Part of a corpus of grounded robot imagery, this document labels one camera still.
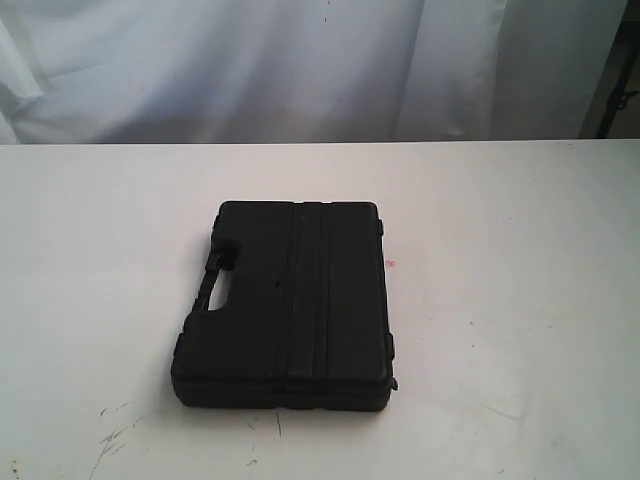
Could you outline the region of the black plastic tool case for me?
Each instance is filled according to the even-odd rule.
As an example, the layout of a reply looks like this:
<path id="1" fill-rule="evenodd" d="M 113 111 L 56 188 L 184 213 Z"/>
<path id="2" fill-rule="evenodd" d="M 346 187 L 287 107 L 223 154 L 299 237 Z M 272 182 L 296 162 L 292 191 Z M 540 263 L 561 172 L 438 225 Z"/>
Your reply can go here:
<path id="1" fill-rule="evenodd" d="M 397 382 L 371 202 L 227 201 L 170 378 L 200 408 L 378 412 Z"/>

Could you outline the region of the white backdrop curtain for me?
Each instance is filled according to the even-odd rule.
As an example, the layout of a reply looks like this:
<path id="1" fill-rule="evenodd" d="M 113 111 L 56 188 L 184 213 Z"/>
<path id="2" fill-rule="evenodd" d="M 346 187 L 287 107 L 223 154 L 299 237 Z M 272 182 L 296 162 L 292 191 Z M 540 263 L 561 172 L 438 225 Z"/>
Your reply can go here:
<path id="1" fill-rule="evenodd" d="M 578 135 L 622 1 L 5 1 L 1 140 Z"/>

